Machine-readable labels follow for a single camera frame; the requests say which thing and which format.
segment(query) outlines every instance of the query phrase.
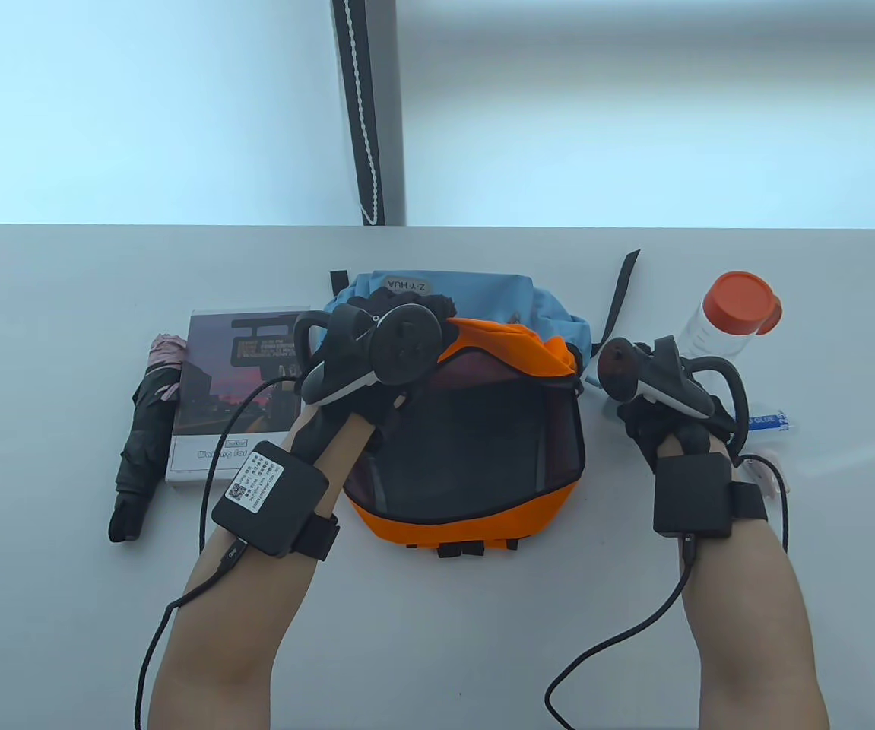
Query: black wrist module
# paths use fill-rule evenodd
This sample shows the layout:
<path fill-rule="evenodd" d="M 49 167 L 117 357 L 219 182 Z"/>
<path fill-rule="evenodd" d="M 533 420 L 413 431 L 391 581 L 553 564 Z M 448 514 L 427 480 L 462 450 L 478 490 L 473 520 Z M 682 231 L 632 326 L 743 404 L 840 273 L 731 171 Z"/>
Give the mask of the black wrist module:
<path fill-rule="evenodd" d="M 665 538 L 729 538 L 733 520 L 767 520 L 758 484 L 734 482 L 723 453 L 659 459 L 653 529 Z"/>
<path fill-rule="evenodd" d="M 339 532 L 335 515 L 315 514 L 328 487 L 315 466 L 261 441 L 214 505 L 211 518 L 266 555 L 296 552 L 325 560 Z"/>

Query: white cable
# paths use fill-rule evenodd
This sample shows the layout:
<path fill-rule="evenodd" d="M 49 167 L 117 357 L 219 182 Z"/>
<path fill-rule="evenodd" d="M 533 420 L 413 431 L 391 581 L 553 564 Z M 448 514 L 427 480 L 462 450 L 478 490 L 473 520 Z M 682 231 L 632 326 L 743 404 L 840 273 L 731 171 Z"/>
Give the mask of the white cable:
<path fill-rule="evenodd" d="M 370 176 L 373 178 L 373 215 L 366 212 L 363 207 L 363 202 L 360 199 L 360 210 L 363 213 L 366 222 L 371 226 L 375 226 L 377 222 L 377 177 L 376 165 L 373 163 L 373 153 L 370 150 L 370 135 L 366 131 L 366 119 L 363 118 L 363 90 L 360 86 L 360 63 L 357 61 L 357 35 L 353 30 L 353 15 L 350 14 L 350 0 L 343 0 L 343 7 L 346 9 L 346 25 L 350 29 L 350 53 L 353 55 L 353 79 L 357 86 L 357 112 L 360 113 L 360 131 L 363 133 L 363 143 L 366 146 L 366 159 L 370 163 Z"/>

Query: backpack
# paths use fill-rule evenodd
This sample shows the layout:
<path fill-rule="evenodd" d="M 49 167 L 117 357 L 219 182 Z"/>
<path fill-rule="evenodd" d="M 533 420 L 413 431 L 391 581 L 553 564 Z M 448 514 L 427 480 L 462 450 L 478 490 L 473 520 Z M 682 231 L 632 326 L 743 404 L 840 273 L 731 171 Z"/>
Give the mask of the backpack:
<path fill-rule="evenodd" d="M 617 282 L 604 341 L 635 251 Z M 379 288 L 454 300 L 458 337 L 400 410 L 400 427 L 358 459 L 344 490 L 379 538 L 440 557 L 516 550 L 562 509 L 586 463 L 581 376 L 600 347 L 589 323 L 521 275 L 334 271 L 326 306 Z"/>

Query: forearm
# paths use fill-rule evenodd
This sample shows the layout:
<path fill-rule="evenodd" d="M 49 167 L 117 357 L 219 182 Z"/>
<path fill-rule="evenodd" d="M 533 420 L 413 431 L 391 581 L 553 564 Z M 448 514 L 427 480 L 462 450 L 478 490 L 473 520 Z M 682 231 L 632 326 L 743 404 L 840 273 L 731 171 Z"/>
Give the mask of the forearm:
<path fill-rule="evenodd" d="M 673 441 L 660 454 L 679 452 Z M 829 727 L 802 593 L 767 522 L 699 541 L 683 601 L 701 655 L 702 730 Z"/>
<path fill-rule="evenodd" d="M 299 417 L 282 448 L 290 448 L 294 434 L 313 412 L 306 410 Z M 372 433 L 371 425 L 351 416 L 322 453 L 315 466 L 325 474 L 329 488 L 316 513 L 332 514 L 343 483 Z M 225 529 L 215 529 L 185 590 L 214 573 L 233 539 Z M 192 709 L 198 698 L 212 709 L 224 703 L 225 696 L 233 708 L 250 708 L 252 717 L 243 717 L 240 726 L 268 727 L 271 665 L 309 590 L 315 565 L 316 560 L 298 553 L 274 559 L 249 548 L 214 588 L 180 608 L 151 697 L 151 728 L 227 724 L 213 723 Z"/>

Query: mesh pocket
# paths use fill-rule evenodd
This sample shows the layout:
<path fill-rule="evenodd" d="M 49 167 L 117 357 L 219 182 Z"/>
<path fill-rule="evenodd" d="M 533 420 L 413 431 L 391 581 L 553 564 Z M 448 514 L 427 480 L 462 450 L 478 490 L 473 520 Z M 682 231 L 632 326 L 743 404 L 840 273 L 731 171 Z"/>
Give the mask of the mesh pocket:
<path fill-rule="evenodd" d="M 442 364 L 400 418 L 347 481 L 350 497 L 381 517 L 431 525 L 473 519 L 582 474 L 572 380 L 530 378 L 483 351 Z"/>

